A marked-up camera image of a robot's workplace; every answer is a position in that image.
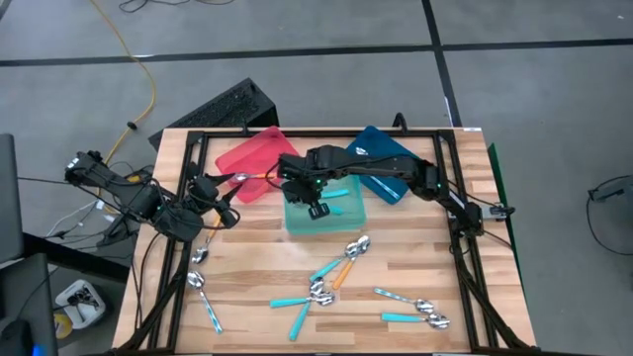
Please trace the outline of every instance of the butcher block tabletop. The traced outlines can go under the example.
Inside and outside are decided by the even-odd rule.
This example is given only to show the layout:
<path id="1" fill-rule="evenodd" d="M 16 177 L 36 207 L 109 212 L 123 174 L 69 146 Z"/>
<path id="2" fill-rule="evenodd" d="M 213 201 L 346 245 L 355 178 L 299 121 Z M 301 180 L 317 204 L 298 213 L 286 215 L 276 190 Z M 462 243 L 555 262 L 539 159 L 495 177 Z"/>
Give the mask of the butcher block tabletop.
<path id="1" fill-rule="evenodd" d="M 207 129 L 209 132 L 222 130 L 230 129 Z M 484 134 L 479 130 L 454 131 L 467 191 L 483 200 L 497 202 Z M 166 130 L 155 163 L 154 178 L 172 192 L 178 187 L 187 132 L 187 129 Z M 206 172 L 219 174 L 216 158 L 246 139 L 212 137 Z M 345 147 L 353 138 L 306 136 L 288 140 L 304 155 L 307 149 L 324 144 Z M 435 161 L 430 138 L 396 137 L 395 140 L 420 158 Z M 196 149 L 193 157 L 198 156 Z M 450 162 L 446 163 L 452 172 Z M 455 264 L 449 253 L 446 211 L 411 192 L 392 206 L 367 188 L 362 189 L 367 215 L 365 225 L 354 231 L 318 235 L 294 236 L 286 231 L 283 196 L 279 190 L 271 188 L 250 204 L 233 199 L 231 205 L 241 213 L 241 221 L 232 229 L 218 231 L 211 241 L 207 260 L 201 265 L 192 265 L 192 269 L 200 271 L 206 279 L 204 291 L 224 332 L 215 333 L 200 295 L 187 289 L 176 352 L 469 352 Z M 228 186 L 224 184 L 221 193 L 227 191 Z M 206 214 L 205 223 L 212 224 L 216 216 L 214 212 Z M 486 221 L 485 229 L 509 240 L 504 222 Z M 208 233 L 201 231 L 193 243 L 194 250 L 204 244 Z M 326 307 L 313 303 L 299 337 L 290 341 L 290 329 L 302 306 L 271 309 L 270 301 L 306 297 L 313 272 L 339 257 L 349 242 L 363 234 L 371 238 L 371 247 L 356 260 L 342 287 L 335 291 L 336 301 Z M 151 226 L 141 227 L 134 255 L 137 273 L 154 235 Z M 143 315 L 155 301 L 166 242 L 166 238 L 160 236 L 147 257 L 142 281 Z M 513 252 L 486 235 L 480 236 L 478 243 L 493 306 L 519 338 L 533 345 L 534 335 Z M 341 263 L 325 276 L 327 290 L 331 290 L 333 280 L 343 267 Z M 450 318 L 450 326 L 446 330 L 435 330 L 424 322 L 381 321 L 382 312 L 415 315 L 416 311 L 412 305 L 375 294 L 376 287 L 433 302 L 440 313 Z M 474 299 L 473 309 L 480 343 L 486 345 L 482 312 Z M 136 292 L 131 273 L 114 347 L 123 344 L 134 332 L 135 313 Z M 158 346 L 166 344 L 170 317 L 171 305 L 163 315 Z"/>

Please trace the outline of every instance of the teal plastic bin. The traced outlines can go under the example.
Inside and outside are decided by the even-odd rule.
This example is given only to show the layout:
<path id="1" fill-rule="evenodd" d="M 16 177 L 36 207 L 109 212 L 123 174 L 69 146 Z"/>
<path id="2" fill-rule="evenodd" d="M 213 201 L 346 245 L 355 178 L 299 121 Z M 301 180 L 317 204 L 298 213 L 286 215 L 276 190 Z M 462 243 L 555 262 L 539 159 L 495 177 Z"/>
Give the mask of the teal plastic bin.
<path id="1" fill-rule="evenodd" d="M 356 176 L 347 176 L 339 180 L 329 180 L 321 192 L 322 196 L 328 193 L 348 190 L 349 194 L 321 199 L 321 203 L 327 203 L 330 214 L 327 217 L 312 220 L 308 214 L 308 205 L 290 204 L 284 199 L 284 211 L 286 213 L 286 229 L 291 234 L 315 234 L 357 229 L 365 224 L 365 206 L 361 186 Z"/>

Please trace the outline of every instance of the wooden table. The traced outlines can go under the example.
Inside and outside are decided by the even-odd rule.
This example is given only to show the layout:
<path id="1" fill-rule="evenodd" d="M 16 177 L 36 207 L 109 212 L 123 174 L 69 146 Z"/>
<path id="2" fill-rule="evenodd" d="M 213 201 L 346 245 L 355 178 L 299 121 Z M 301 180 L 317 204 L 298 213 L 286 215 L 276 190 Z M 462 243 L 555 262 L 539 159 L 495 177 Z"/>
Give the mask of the wooden table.
<path id="1" fill-rule="evenodd" d="M 172 192 L 178 185 L 186 135 L 187 130 L 166 130 L 156 160 L 154 177 Z M 456 129 L 455 135 L 467 190 L 484 200 L 497 201 L 483 133 Z M 326 143 L 346 146 L 351 138 L 289 140 L 299 154 L 304 154 L 307 148 Z M 216 157 L 243 141 L 244 138 L 212 138 L 207 172 L 217 174 Z M 431 139 L 405 137 L 397 138 L 397 141 L 419 157 L 434 162 Z M 395 206 L 383 202 L 364 187 L 363 195 L 367 223 L 362 229 L 314 236 L 291 236 L 284 229 L 283 198 L 279 191 L 271 190 L 248 205 L 235 199 L 233 206 L 241 212 L 241 222 L 230 230 L 219 231 L 211 243 L 210 257 L 196 267 L 207 279 L 205 292 L 225 332 L 222 335 L 214 332 L 199 295 L 187 291 L 176 351 L 469 351 L 455 265 L 448 252 L 445 210 L 410 192 Z M 209 213 L 205 215 L 205 222 L 211 224 L 214 218 L 215 213 Z M 485 226 L 490 232 L 508 239 L 503 222 L 486 222 Z M 337 301 L 328 307 L 313 305 L 298 340 L 290 342 L 288 333 L 301 306 L 272 310 L 269 301 L 306 296 L 308 277 L 340 255 L 345 245 L 361 233 L 371 237 L 371 249 L 356 261 L 336 293 Z M 203 243 L 206 235 L 206 231 L 201 232 L 194 242 L 194 249 Z M 137 269 L 153 236 L 152 227 L 144 225 L 141 228 L 135 251 Z M 145 313 L 154 303 L 165 244 L 165 238 L 155 242 L 145 267 L 141 299 Z M 534 344 L 512 251 L 485 235 L 480 237 L 479 246 L 491 302 L 521 339 Z M 328 288 L 342 266 L 326 276 Z M 381 312 L 413 313 L 413 309 L 410 305 L 374 294 L 375 287 L 431 300 L 451 319 L 449 329 L 436 331 L 425 323 L 382 322 Z M 474 300 L 473 305 L 480 343 L 485 345 L 482 313 Z M 125 342 L 133 333 L 135 310 L 136 294 L 131 274 L 114 346 Z M 168 307 L 161 324 L 159 346 L 166 343 L 170 310 Z"/>

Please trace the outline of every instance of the red plastic tray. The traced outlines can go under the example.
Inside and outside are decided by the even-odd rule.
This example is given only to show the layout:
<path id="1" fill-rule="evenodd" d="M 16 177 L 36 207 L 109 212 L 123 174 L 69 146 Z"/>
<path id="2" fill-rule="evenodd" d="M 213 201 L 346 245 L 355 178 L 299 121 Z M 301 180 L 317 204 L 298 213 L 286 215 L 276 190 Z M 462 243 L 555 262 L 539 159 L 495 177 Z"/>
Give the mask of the red plastic tray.
<path id="1" fill-rule="evenodd" d="M 216 165 L 222 174 L 261 174 L 277 163 L 281 153 L 298 154 L 277 127 L 270 127 L 218 157 Z M 281 179 L 275 178 L 271 181 L 279 184 Z M 237 185 L 230 181 L 228 183 L 231 187 Z M 272 187 L 265 179 L 253 178 L 244 183 L 236 196 L 243 203 L 250 203 L 266 193 L 269 188 Z"/>

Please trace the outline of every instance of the yellow cable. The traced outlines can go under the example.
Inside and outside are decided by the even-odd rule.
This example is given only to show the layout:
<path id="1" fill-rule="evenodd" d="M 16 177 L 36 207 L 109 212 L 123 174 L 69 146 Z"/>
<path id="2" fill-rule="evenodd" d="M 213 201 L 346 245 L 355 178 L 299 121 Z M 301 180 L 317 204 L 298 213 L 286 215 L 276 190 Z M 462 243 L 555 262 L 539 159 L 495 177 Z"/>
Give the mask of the yellow cable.
<path id="1" fill-rule="evenodd" d="M 134 57 L 132 55 L 132 53 L 130 52 L 130 49 L 128 48 L 128 45 L 123 40 L 123 37 L 121 37 L 121 34 L 119 33 L 119 30 L 117 30 L 117 27 L 112 23 L 112 21 L 110 21 L 110 18 L 108 18 L 108 16 L 103 12 L 103 10 L 101 10 L 99 5 L 97 5 L 97 2 L 95 0 L 90 0 L 90 2 L 95 7 L 95 9 L 97 9 L 99 14 L 101 14 L 101 17 L 108 23 L 108 26 L 110 26 L 110 28 L 115 33 L 115 35 L 117 35 L 117 38 L 119 39 L 119 42 L 121 43 L 121 46 L 123 47 L 123 49 L 126 51 L 126 54 L 128 55 L 128 57 L 131 60 L 133 60 L 134 62 L 136 62 L 136 64 L 140 65 L 140 67 L 145 72 L 145 74 L 147 74 L 147 78 L 149 79 L 149 85 L 151 86 L 151 101 L 149 102 L 149 105 L 147 105 L 147 108 L 145 108 L 145 110 L 142 113 L 140 113 L 140 115 L 138 115 L 136 117 L 136 119 L 133 120 L 133 123 L 136 124 L 137 122 L 139 122 L 142 119 L 144 119 L 147 116 L 147 114 L 149 114 L 151 112 L 151 110 L 153 109 L 153 107 L 154 107 L 154 103 L 156 102 L 156 83 L 154 82 L 154 78 L 151 76 L 151 73 L 149 73 L 149 70 L 147 69 L 147 67 L 145 67 L 145 65 L 143 63 L 141 63 L 138 59 L 136 59 L 136 57 Z M 130 131 L 131 131 L 131 129 L 127 128 L 121 134 L 121 136 L 119 136 L 119 139 L 117 139 L 117 141 L 115 142 L 115 145 L 112 147 L 112 149 L 110 150 L 110 152 L 108 153 L 108 155 L 104 159 L 104 163 L 106 165 L 108 164 L 108 162 L 110 162 L 110 160 L 114 156 L 115 152 L 117 151 L 117 149 L 121 145 L 121 142 L 123 142 L 123 140 L 130 133 Z M 97 195 L 99 197 L 101 197 L 101 189 L 97 190 Z M 111 213 L 111 214 L 115 214 L 116 213 L 116 211 L 114 211 L 114 210 L 112 210 L 112 209 L 110 209 L 108 207 L 105 207 L 105 209 L 106 209 L 106 211 L 108 213 Z"/>

